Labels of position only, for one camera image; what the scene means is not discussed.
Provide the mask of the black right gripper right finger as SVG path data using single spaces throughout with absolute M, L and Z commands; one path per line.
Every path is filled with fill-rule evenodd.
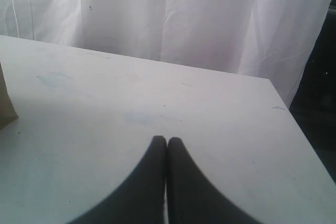
M 166 190 L 169 223 L 259 223 L 212 185 L 178 137 L 167 146 Z

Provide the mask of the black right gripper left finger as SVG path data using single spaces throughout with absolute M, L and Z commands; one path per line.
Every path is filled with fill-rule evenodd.
M 163 223 L 165 174 L 166 139 L 154 136 L 121 185 L 71 223 Z

